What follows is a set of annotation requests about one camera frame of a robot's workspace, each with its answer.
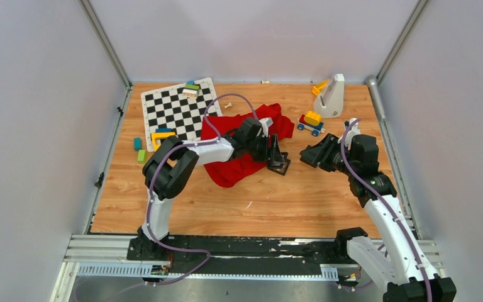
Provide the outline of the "black square frame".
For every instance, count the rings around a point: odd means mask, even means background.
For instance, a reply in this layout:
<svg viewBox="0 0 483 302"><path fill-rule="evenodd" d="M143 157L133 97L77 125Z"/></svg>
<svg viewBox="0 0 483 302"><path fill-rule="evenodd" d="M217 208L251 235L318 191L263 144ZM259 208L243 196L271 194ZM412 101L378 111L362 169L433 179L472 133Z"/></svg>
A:
<svg viewBox="0 0 483 302"><path fill-rule="evenodd" d="M281 152L280 157L277 157L275 160L270 160L267 162L267 169L281 176L286 175L291 163L288 155L289 154L287 152Z"/></svg>

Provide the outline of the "red garment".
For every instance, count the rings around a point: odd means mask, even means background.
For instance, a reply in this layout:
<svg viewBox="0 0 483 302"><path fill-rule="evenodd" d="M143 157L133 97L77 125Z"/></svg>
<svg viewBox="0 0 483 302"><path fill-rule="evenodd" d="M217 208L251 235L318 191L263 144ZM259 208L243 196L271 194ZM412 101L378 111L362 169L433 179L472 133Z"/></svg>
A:
<svg viewBox="0 0 483 302"><path fill-rule="evenodd" d="M232 187L250 174L267 168L266 162L253 160L253 144L258 137L262 137L262 126L258 121L267 117L274 122L269 128L269 136L278 134L279 140L292 137L294 123L282 115L282 108L278 103L262 105L255 112L243 116L207 116L203 121L201 140L220 137L234 148L226 162L205 165L210 178L217 185Z"/></svg>

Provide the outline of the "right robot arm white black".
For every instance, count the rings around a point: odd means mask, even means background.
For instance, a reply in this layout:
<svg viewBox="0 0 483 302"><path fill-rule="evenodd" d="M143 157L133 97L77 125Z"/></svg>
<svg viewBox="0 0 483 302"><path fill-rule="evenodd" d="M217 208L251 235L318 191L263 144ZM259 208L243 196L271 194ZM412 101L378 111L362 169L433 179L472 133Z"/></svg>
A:
<svg viewBox="0 0 483 302"><path fill-rule="evenodd" d="M301 162L342 172L350 190L375 223L387 255L360 227L339 230L334 245L341 262L354 260L382 290L383 301L453 301L457 289L442 277L422 251L405 217L391 179L379 170L375 137L358 134L349 147L328 134L300 153Z"/></svg>

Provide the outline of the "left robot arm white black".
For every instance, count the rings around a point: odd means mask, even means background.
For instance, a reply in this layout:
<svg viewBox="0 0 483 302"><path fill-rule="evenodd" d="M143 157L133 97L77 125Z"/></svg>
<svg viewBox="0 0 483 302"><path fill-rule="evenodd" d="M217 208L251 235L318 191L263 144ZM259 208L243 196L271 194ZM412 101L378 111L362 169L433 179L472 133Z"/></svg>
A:
<svg viewBox="0 0 483 302"><path fill-rule="evenodd" d="M245 118L238 128L209 140L190 142L176 136L165 139L142 169L148 204L137 242L149 258L159 260L166 255L164 238L169 234L172 204L197 166L249 155L254 162L266 164L268 170L285 175L291 161L286 152L280 151L279 136L269 132L272 124L271 118Z"/></svg>

